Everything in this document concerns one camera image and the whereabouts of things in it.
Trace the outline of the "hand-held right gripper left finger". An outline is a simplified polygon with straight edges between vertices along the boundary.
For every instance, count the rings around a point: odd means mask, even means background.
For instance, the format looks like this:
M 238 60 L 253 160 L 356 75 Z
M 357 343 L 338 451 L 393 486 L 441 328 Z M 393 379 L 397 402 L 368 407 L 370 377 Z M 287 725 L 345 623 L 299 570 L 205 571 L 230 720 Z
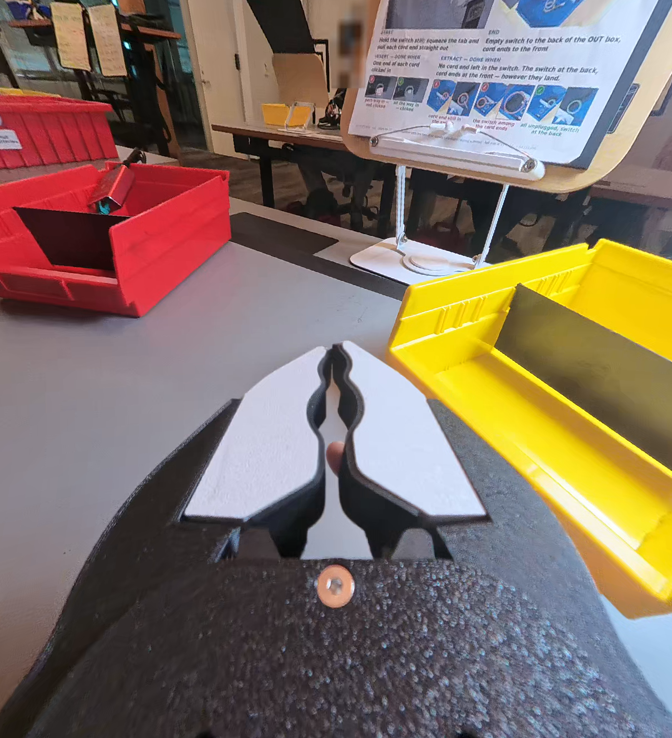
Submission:
M 320 482 L 328 363 L 329 349 L 315 347 L 245 393 L 184 518 L 253 522 Z

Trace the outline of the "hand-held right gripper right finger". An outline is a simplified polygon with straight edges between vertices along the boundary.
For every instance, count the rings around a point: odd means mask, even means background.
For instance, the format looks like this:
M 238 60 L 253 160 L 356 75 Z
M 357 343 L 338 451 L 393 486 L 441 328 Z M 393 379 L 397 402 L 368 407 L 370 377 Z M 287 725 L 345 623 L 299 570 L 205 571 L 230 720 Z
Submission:
M 455 524 L 487 510 L 433 413 L 409 380 L 351 341 L 332 347 L 347 427 L 341 505 L 357 524 Z

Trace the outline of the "yellow plastic bin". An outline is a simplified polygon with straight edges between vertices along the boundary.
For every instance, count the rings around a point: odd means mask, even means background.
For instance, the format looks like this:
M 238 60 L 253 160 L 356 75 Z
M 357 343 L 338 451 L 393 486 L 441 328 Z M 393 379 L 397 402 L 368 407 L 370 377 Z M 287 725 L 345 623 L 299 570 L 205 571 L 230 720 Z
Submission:
M 518 284 L 672 361 L 672 261 L 602 240 L 409 287 L 388 363 L 545 499 L 622 614 L 670 613 L 672 471 L 495 347 Z

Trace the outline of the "red network switch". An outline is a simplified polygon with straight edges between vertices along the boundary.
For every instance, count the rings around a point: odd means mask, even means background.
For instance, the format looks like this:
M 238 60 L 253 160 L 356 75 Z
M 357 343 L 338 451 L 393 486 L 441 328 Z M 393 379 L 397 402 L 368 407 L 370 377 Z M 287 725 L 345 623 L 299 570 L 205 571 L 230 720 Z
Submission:
M 91 211 L 112 215 L 119 211 L 128 198 L 134 185 L 134 172 L 131 165 L 119 163 L 111 166 L 102 175 L 91 193 L 87 207 Z

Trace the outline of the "red plastic bin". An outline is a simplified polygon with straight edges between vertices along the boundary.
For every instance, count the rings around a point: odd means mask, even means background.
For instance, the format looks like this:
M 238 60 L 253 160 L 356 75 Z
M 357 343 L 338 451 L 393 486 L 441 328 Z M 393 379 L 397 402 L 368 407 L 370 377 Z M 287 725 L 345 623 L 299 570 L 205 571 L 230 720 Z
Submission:
M 228 171 L 133 164 L 110 229 L 115 273 L 52 265 L 15 207 L 95 213 L 92 165 L 0 184 L 0 298 L 142 317 L 231 237 Z

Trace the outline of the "red ribbed storage bin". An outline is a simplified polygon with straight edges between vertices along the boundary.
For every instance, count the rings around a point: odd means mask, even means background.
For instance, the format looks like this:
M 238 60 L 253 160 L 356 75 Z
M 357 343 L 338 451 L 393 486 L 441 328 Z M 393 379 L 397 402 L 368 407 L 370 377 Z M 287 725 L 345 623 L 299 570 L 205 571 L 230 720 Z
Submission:
M 0 95 L 0 170 L 115 159 L 110 112 L 107 103 Z

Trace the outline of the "hanging paper sheet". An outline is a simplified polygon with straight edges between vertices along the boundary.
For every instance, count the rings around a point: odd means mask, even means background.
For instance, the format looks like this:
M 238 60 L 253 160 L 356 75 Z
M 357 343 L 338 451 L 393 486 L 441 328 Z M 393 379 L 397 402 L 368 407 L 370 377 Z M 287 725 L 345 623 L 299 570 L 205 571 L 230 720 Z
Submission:
M 93 5 L 86 12 L 102 74 L 107 78 L 125 78 L 127 68 L 115 6 Z
M 50 10 L 61 66 L 91 71 L 83 6 L 77 2 L 51 2 Z

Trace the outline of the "black bin divider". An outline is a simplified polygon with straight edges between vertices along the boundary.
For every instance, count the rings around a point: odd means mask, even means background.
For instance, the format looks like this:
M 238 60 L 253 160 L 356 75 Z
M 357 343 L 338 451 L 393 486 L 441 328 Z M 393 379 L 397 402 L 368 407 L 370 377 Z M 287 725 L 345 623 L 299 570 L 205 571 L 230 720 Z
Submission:
M 495 347 L 672 471 L 672 361 L 518 284 Z
M 13 210 L 55 267 L 115 273 L 110 229 L 127 216 L 26 207 Z

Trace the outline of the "small yellow bin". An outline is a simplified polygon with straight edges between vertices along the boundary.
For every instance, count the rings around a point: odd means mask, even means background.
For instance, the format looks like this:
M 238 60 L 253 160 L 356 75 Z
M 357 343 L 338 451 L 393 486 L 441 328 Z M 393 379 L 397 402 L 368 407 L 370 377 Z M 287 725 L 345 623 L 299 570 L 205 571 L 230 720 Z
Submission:
M 261 113 L 265 125 L 282 130 L 305 130 L 314 121 L 315 107 L 312 104 L 263 103 Z

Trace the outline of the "wooden desk with black legs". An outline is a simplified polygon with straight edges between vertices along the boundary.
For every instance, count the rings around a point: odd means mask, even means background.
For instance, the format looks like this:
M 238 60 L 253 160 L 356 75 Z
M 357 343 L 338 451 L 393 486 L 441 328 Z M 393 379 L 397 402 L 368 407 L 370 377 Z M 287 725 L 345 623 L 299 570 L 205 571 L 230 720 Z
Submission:
M 209 124 L 211 133 L 226 134 L 232 137 L 233 151 L 246 157 L 254 157 L 258 161 L 263 206 L 275 208 L 275 189 L 272 176 L 274 161 L 288 161 L 287 151 L 273 147 L 272 142 L 282 145 L 300 146 L 309 149 L 324 149 L 349 153 L 340 133 L 321 134 L 317 131 L 294 128 L 276 128 L 254 123 L 236 123 L 232 125 Z

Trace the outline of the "black panel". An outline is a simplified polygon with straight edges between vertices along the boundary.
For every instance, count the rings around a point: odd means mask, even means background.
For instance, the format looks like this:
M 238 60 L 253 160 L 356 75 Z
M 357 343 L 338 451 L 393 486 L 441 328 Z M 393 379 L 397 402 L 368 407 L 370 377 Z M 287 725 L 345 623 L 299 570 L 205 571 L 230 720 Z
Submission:
M 248 1 L 274 54 L 315 52 L 301 1 Z

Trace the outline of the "printed instruction sheet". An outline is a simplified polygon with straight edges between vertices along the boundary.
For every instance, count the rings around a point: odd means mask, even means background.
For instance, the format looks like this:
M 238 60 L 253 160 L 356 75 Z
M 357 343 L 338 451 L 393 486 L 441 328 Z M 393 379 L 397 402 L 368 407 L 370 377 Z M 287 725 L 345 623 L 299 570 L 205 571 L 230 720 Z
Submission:
M 672 2 L 379 2 L 348 133 L 587 169 Z

